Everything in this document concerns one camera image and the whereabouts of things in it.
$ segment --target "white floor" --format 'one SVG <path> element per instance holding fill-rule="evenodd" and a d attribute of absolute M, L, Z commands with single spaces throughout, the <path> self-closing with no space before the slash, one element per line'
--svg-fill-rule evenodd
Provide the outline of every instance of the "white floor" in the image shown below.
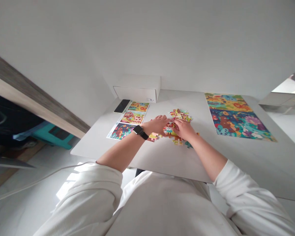
<path fill-rule="evenodd" d="M 281 115 L 269 112 L 273 120 L 295 142 L 295 114 Z M 64 166 L 77 165 L 92 161 L 89 158 L 70 155 L 70 151 L 58 147 L 46 146 L 37 153 L 29 164 L 33 170 L 19 170 L 1 188 L 0 195 L 31 183 Z M 0 236 L 31 236 L 51 216 L 53 209 L 60 201 L 66 190 L 74 183 L 77 173 L 81 169 L 63 170 L 38 185 L 17 193 L 0 201 Z M 122 187 L 135 176 L 135 169 L 127 169 L 123 173 Z M 224 214 L 227 205 L 213 185 L 210 193 L 213 203 Z M 279 199 L 295 221 L 295 201 Z"/>

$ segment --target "person's right hand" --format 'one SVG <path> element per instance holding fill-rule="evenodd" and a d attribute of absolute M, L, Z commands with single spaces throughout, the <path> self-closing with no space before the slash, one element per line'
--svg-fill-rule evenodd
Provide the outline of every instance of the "person's right hand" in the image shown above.
<path fill-rule="evenodd" d="M 197 133 L 192 128 L 191 124 L 183 119 L 174 120 L 174 123 L 178 126 L 179 130 L 173 128 L 174 132 L 184 140 L 189 141 L 191 138 L 197 136 Z"/>

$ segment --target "white sweater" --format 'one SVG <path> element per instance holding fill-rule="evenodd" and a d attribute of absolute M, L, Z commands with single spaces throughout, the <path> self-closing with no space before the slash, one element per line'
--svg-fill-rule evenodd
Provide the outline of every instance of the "white sweater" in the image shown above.
<path fill-rule="evenodd" d="M 95 165 L 58 204 L 39 235 L 295 235 L 295 224 L 269 191 L 228 161 L 214 185 L 229 205 L 224 216 L 207 185 L 150 171 L 122 190 L 121 172 Z"/>

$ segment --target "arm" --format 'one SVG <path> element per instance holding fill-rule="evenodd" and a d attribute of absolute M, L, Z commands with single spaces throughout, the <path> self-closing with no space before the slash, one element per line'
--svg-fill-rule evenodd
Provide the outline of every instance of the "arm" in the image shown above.
<path fill-rule="evenodd" d="M 143 123 L 141 127 L 148 136 L 152 132 L 165 135 L 163 128 L 169 121 L 170 119 L 167 119 L 165 115 L 159 115 L 154 120 Z M 145 140 L 141 136 L 131 132 L 131 134 L 127 135 L 101 156 L 101 158 L 97 160 L 97 163 L 123 172 L 144 141 Z"/>
<path fill-rule="evenodd" d="M 275 196 L 227 160 L 184 120 L 175 132 L 191 143 L 210 179 L 230 206 L 227 217 L 246 235 L 295 235 L 295 223 Z"/>
<path fill-rule="evenodd" d="M 142 124 L 144 132 L 163 133 L 166 116 Z M 122 195 L 122 173 L 144 143 L 134 132 L 109 149 L 79 178 L 35 236 L 103 235 L 114 221 Z"/>
<path fill-rule="evenodd" d="M 198 136 L 191 124 L 185 120 L 174 121 L 178 129 L 174 129 L 184 140 L 187 140 L 198 154 L 207 174 L 214 181 L 227 162 L 227 158 L 213 148 L 201 136 Z"/>

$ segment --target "hand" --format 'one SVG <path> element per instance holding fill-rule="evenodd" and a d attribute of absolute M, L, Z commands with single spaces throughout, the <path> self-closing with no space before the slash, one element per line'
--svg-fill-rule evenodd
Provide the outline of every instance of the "hand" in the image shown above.
<path fill-rule="evenodd" d="M 151 133 L 158 133 L 165 136 L 163 128 L 169 121 L 171 120 L 165 115 L 159 115 L 155 117 L 155 119 L 143 123 L 141 127 L 147 135 L 150 135 Z"/>
<path fill-rule="evenodd" d="M 173 128 L 173 131 L 179 135 L 184 140 L 189 141 L 194 136 L 197 136 L 197 133 L 192 128 L 191 124 L 183 119 L 174 120 L 174 123 L 178 126 L 179 130 Z"/>

